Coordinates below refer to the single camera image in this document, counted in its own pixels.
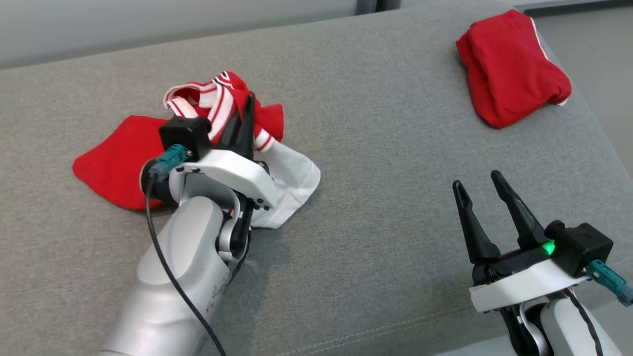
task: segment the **teal cable connector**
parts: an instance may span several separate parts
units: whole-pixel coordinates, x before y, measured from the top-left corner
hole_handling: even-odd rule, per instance
[[[157,182],[163,181],[169,171],[183,164],[191,155],[191,151],[181,144],[174,144],[156,159],[156,163],[149,169],[149,175],[156,174]]]
[[[613,292],[625,307],[633,304],[633,288],[628,287],[627,281],[601,260],[591,261],[587,267],[587,275]]]

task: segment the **gray wall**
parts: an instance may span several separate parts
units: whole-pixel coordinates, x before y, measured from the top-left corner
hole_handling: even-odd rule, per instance
[[[355,11],[356,0],[0,0],[0,67]]]

